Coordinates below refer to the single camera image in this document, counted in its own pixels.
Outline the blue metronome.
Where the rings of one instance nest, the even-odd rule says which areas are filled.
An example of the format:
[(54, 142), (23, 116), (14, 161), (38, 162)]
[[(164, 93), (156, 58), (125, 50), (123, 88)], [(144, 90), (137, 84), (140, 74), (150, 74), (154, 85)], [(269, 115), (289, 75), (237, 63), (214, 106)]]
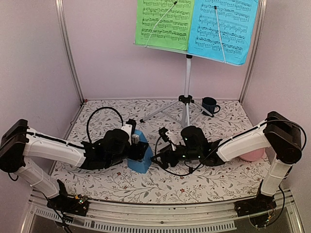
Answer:
[(132, 145), (127, 158), (127, 166), (135, 172), (145, 174), (152, 163), (153, 152), (142, 131), (135, 130), (131, 139)]

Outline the white perforated music stand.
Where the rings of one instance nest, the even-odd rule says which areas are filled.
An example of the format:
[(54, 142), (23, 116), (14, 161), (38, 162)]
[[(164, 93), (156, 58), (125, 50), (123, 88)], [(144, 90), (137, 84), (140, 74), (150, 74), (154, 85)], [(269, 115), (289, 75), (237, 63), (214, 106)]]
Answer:
[(155, 46), (148, 46), (145, 48), (153, 48), (153, 49), (159, 49), (159, 50), (166, 50), (166, 51), (172, 51), (181, 53), (186, 56), (186, 76), (185, 76), (185, 84), (184, 84), (184, 93), (178, 97), (177, 100), (171, 102), (170, 104), (165, 105), (164, 107), (155, 110), (154, 112), (150, 113), (149, 115), (144, 116), (140, 122), (144, 123), (147, 120), (150, 120), (151, 118), (155, 117), (159, 113), (163, 113), (168, 108), (176, 105), (178, 102), (181, 102), (183, 104), (183, 112), (182, 112), (182, 119), (181, 119), (181, 126), (186, 127), (190, 125), (190, 105), (194, 104), (196, 105), (200, 110), (205, 112), (207, 115), (212, 116), (210, 112), (208, 112), (206, 109), (204, 109), (202, 106), (200, 106), (198, 103), (195, 102), (193, 97), (190, 95), (190, 71), (191, 71), (191, 61), (193, 58), (193, 54), (188, 53), (188, 50), (181, 51), (181, 50), (174, 50), (169, 48), (162, 48), (162, 47), (155, 47)]

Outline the green sheet music page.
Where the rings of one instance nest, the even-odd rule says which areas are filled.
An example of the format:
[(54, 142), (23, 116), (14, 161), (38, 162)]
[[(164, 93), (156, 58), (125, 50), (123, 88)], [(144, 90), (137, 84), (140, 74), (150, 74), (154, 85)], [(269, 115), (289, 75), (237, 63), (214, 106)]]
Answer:
[(186, 51), (193, 0), (138, 0), (135, 44)]

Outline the blue sheet music page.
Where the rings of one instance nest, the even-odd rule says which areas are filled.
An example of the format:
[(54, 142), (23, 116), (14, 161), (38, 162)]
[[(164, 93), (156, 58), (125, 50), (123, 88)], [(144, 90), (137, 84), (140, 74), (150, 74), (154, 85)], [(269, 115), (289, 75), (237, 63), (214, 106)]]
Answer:
[(188, 53), (241, 66), (245, 64), (257, 0), (197, 0), (194, 3)]

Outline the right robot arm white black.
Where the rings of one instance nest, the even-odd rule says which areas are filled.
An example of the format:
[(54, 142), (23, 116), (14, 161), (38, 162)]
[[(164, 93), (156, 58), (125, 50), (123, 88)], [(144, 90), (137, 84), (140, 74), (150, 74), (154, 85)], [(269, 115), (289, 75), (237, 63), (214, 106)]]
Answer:
[(302, 158), (307, 142), (307, 134), (299, 124), (275, 111), (269, 112), (257, 126), (226, 140), (209, 142), (202, 129), (196, 126), (187, 126), (181, 131), (182, 142), (166, 128), (161, 128), (159, 135), (169, 145), (155, 153), (151, 161), (163, 170), (181, 161), (193, 160), (198, 160), (200, 165), (219, 166), (237, 157), (272, 148), (275, 158), (261, 181), (257, 197), (251, 202), (256, 212), (261, 212), (270, 204), (270, 199), (292, 166)]

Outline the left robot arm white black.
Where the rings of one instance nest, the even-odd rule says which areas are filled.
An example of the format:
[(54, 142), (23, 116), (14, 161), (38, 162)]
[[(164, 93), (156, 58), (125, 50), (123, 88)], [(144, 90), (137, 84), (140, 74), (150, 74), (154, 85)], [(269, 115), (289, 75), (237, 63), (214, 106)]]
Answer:
[(109, 130), (94, 143), (72, 143), (42, 134), (18, 120), (1, 138), (0, 169), (14, 173), (31, 187), (43, 192), (62, 211), (72, 207), (64, 184), (51, 178), (31, 158), (40, 157), (64, 162), (84, 170), (107, 169), (127, 160), (127, 166), (138, 173), (146, 173), (153, 153), (141, 131), (129, 120), (120, 129)]

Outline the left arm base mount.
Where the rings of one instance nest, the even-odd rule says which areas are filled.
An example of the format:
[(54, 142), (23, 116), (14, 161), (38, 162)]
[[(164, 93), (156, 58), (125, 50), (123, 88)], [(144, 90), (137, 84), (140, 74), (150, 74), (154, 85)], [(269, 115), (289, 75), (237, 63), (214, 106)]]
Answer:
[(81, 194), (71, 197), (59, 179), (57, 179), (57, 183), (59, 185), (58, 195), (54, 198), (48, 198), (47, 207), (62, 213), (86, 216), (89, 208), (88, 197)]

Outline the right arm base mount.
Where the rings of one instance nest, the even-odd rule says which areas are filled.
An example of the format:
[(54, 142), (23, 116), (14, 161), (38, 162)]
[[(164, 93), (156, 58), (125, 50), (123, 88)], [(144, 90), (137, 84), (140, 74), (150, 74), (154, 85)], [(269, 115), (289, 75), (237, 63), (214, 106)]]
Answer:
[(276, 208), (274, 195), (267, 196), (262, 194), (261, 186), (262, 183), (260, 183), (257, 194), (254, 198), (234, 202), (234, 209), (238, 216), (256, 214)]

